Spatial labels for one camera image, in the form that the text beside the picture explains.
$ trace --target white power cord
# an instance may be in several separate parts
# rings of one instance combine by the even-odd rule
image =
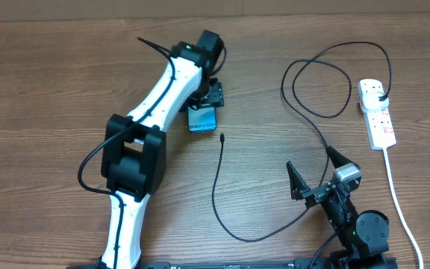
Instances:
[[[421,254],[421,250],[417,245],[416,239],[414,239],[414,236],[412,235],[411,230],[409,229],[408,224],[406,223],[406,220],[402,215],[401,208],[399,207],[396,191],[394,190],[393,176],[391,175],[389,158],[387,157],[387,148],[383,148],[382,152],[384,154],[384,162],[386,163],[387,180],[389,181],[389,189],[391,189],[391,195],[393,196],[393,201],[394,201],[394,205],[396,206],[397,214],[399,215],[399,219],[401,220],[402,226],[404,227],[404,230],[406,230],[406,233],[408,234],[409,239],[411,239],[412,245],[416,250],[417,258],[419,259],[419,269],[423,269],[424,268],[423,255]]]

